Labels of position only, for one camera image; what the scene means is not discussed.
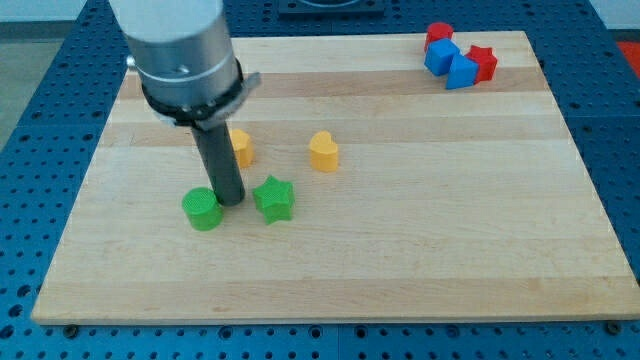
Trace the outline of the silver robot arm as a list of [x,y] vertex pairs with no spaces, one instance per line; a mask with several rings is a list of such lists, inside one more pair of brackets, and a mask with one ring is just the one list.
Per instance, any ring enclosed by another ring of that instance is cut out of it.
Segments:
[[222,0],[109,2],[150,107],[175,126],[210,130],[261,83],[237,59]]

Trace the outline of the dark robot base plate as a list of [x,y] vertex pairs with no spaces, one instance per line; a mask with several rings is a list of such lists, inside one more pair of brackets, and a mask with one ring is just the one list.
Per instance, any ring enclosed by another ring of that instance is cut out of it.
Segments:
[[385,0],[278,0],[280,18],[302,16],[382,15]]

